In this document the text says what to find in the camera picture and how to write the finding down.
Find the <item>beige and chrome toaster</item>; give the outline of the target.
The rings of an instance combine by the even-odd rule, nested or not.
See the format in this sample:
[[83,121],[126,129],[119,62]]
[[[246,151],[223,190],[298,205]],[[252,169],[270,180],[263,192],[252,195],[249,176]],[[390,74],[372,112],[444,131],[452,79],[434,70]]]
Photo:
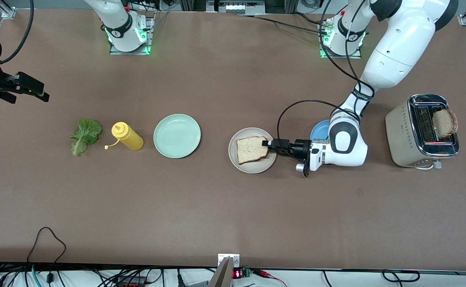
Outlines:
[[457,133],[443,139],[436,135],[432,116],[442,109],[450,109],[443,96],[424,93],[408,97],[387,114],[386,134],[395,164],[419,170],[441,169],[442,160],[459,153]]

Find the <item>green lettuce leaf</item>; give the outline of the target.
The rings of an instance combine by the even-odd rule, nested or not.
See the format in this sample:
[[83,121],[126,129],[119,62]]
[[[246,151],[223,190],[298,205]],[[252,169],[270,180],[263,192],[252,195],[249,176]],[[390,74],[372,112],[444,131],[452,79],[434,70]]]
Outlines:
[[87,150],[87,147],[96,143],[102,133],[101,124],[92,119],[82,118],[78,121],[78,126],[69,137],[72,140],[71,153],[79,156]]

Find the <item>beige plate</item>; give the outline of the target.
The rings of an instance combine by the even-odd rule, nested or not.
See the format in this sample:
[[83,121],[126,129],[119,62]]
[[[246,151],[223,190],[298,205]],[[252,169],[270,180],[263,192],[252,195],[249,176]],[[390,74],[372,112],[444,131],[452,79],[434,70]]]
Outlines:
[[248,162],[243,165],[240,165],[238,163],[236,141],[238,139],[250,138],[250,137],[255,137],[255,136],[263,136],[267,140],[273,139],[273,137],[268,132],[264,131],[263,129],[255,128],[255,127],[244,128],[238,131],[233,136],[233,138],[231,138],[231,141],[228,147],[229,158],[231,162],[233,163],[233,165],[235,165],[235,167],[237,167],[239,170],[244,171],[245,173],[248,173],[248,174],[259,174],[259,173],[266,171],[273,165],[274,161],[276,160],[276,156],[277,156],[276,152],[269,151],[269,154],[266,156],[266,158],[263,158],[255,162]]

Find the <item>pale green plate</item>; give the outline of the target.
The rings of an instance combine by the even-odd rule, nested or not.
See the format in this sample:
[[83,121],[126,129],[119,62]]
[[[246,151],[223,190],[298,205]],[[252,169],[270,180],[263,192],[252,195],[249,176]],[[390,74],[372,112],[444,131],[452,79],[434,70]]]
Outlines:
[[201,127],[191,116],[172,114],[157,124],[153,137],[154,146],[161,155],[180,159],[192,154],[200,145]]

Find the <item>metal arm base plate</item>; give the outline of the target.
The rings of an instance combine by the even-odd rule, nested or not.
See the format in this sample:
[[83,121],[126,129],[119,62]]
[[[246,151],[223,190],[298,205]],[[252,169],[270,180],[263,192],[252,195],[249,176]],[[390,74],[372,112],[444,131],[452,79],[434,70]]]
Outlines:
[[151,52],[155,19],[129,11],[129,20],[118,29],[105,28],[110,55],[148,55]]
[[320,55],[331,58],[346,58],[348,55],[353,59],[361,59],[360,51],[363,39],[366,36],[364,31],[349,31],[342,25],[342,16],[337,15],[322,21],[322,37],[320,44]]

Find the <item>bread slice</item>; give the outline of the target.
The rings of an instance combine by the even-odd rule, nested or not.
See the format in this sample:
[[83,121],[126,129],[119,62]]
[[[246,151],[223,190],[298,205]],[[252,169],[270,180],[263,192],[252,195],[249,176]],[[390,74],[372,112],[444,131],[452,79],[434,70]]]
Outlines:
[[451,109],[442,109],[433,113],[432,122],[438,138],[443,139],[458,131],[458,120]]
[[263,142],[267,142],[263,136],[238,139],[236,141],[238,163],[243,165],[266,158],[269,148],[263,146]]

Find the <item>grey metal bar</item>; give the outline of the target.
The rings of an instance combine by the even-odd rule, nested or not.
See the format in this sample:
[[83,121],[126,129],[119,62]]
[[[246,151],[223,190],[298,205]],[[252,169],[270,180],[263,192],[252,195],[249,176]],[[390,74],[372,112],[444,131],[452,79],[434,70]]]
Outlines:
[[232,274],[235,268],[235,257],[222,256],[218,259],[218,267],[215,270],[207,287],[232,287]]

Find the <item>small metal mounting bracket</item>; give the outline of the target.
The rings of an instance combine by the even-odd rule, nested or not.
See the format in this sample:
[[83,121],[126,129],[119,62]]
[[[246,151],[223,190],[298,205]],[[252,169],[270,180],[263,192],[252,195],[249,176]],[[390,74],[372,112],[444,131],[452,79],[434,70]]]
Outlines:
[[218,254],[218,266],[222,263],[224,259],[231,258],[234,268],[240,267],[240,255],[234,253],[219,253]]

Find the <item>blue plate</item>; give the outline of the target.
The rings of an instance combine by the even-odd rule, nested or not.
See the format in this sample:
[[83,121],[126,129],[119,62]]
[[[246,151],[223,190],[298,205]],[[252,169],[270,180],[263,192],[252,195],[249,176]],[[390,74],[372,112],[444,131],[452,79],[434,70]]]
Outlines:
[[323,120],[316,124],[310,135],[310,140],[327,140],[329,138],[329,120]]

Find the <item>yellow mustard squeeze bottle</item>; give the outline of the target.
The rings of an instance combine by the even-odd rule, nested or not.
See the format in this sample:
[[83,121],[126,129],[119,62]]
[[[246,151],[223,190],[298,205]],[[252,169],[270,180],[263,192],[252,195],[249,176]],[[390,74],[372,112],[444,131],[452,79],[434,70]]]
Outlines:
[[144,140],[141,136],[139,136],[131,126],[126,124],[125,122],[116,122],[111,127],[111,134],[116,138],[116,142],[112,145],[105,145],[104,149],[109,149],[119,142],[124,144],[126,147],[133,151],[137,151],[142,149],[144,146]]

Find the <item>grey power unit with lights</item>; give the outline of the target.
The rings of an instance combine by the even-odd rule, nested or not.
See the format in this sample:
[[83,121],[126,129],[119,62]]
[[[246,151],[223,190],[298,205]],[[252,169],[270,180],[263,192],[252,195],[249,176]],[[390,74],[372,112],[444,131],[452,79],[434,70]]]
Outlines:
[[265,14],[264,0],[206,0],[206,12],[229,13],[236,15]]

